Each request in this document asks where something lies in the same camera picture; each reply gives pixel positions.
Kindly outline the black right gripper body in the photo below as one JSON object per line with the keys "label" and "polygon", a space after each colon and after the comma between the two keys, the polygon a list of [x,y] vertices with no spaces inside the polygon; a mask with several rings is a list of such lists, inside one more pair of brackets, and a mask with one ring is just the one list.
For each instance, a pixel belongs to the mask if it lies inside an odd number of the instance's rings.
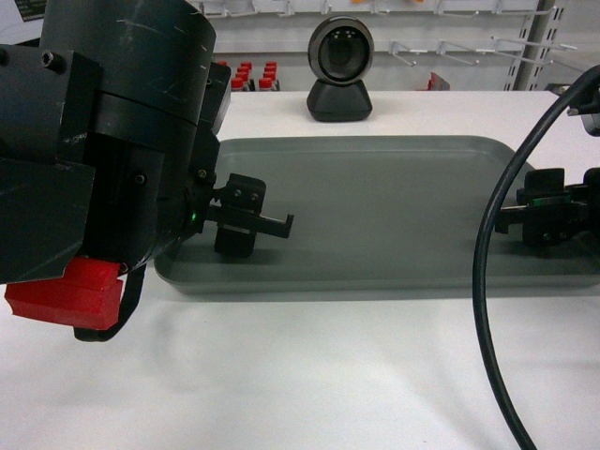
{"label": "black right gripper body", "polygon": [[571,200],[578,204],[574,219],[577,227],[599,234],[599,168],[590,168],[581,183],[571,186]]}

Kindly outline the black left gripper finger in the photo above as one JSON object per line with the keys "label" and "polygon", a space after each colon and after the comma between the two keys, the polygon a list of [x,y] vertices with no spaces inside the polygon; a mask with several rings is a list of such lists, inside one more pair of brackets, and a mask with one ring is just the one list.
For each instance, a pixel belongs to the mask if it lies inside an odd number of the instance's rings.
{"label": "black left gripper finger", "polygon": [[217,211],[227,219],[217,224],[216,253],[235,258],[252,254],[257,233],[233,225],[233,214],[258,216],[263,209],[265,192],[263,180],[238,173],[232,173],[226,186],[216,191],[220,203]]}
{"label": "black left gripper finger", "polygon": [[219,226],[229,226],[254,233],[288,238],[292,230],[294,215],[288,215],[285,220],[279,220],[264,217],[252,211],[211,205],[206,219],[216,222]]}

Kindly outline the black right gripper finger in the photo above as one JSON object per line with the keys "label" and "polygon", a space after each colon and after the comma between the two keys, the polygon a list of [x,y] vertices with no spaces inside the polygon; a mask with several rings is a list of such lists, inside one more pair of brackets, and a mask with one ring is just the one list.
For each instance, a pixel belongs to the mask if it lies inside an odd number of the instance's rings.
{"label": "black right gripper finger", "polygon": [[559,245],[581,232],[581,203],[575,186],[564,184],[564,169],[527,172],[517,191],[517,206],[503,207],[495,223],[496,233],[509,233],[521,225],[521,239],[528,247]]}

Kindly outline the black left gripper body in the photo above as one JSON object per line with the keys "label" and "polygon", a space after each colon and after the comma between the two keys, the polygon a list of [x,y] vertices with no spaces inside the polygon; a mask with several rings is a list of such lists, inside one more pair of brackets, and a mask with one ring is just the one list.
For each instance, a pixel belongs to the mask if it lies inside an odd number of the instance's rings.
{"label": "black left gripper body", "polygon": [[187,181],[184,196],[186,214],[180,234],[181,242],[203,230],[211,201],[215,198],[216,181],[215,172],[207,169],[199,169]]}

